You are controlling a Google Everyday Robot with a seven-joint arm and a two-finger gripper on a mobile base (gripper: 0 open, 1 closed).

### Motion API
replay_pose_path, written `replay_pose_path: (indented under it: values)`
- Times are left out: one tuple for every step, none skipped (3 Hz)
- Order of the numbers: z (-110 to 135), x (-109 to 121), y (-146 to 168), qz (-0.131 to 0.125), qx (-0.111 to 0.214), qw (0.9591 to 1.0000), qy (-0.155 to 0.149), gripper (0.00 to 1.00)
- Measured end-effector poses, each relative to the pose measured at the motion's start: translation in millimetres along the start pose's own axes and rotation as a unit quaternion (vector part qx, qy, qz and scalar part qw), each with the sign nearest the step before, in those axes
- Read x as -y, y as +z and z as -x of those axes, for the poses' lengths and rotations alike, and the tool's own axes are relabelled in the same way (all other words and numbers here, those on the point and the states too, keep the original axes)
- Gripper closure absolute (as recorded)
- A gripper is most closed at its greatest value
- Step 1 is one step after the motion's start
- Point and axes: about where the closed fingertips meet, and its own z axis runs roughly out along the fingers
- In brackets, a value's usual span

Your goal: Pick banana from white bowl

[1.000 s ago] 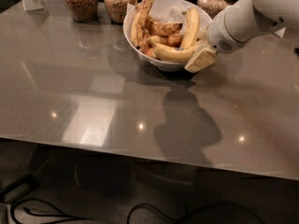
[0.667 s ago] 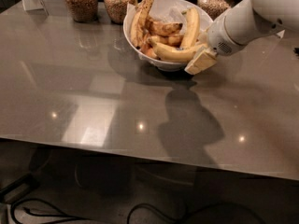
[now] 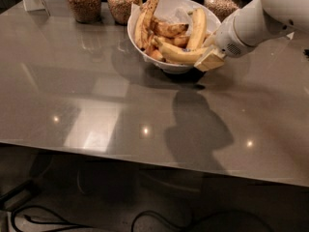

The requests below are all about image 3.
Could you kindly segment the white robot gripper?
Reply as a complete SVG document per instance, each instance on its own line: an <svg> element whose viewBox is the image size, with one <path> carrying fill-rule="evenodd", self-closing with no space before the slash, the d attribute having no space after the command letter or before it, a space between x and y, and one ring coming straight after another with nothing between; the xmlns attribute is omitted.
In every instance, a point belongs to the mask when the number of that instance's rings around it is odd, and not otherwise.
<svg viewBox="0 0 309 232"><path fill-rule="evenodd" d="M255 49L255 46L246 44L237 34L235 19L238 14L239 10L236 10L226 17L215 34L205 39L203 47L207 47L207 50L194 64L196 69L207 72L222 67L226 56L239 58Z"/></svg>

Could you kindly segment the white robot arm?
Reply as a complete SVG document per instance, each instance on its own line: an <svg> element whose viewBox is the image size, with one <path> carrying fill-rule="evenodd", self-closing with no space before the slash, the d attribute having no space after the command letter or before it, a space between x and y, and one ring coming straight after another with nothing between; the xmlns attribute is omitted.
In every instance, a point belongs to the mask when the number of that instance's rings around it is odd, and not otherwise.
<svg viewBox="0 0 309 232"><path fill-rule="evenodd" d="M194 67L202 72L216 69L226 56L239 58L294 31L309 32L309 0L252 0L206 39L207 50Z"/></svg>

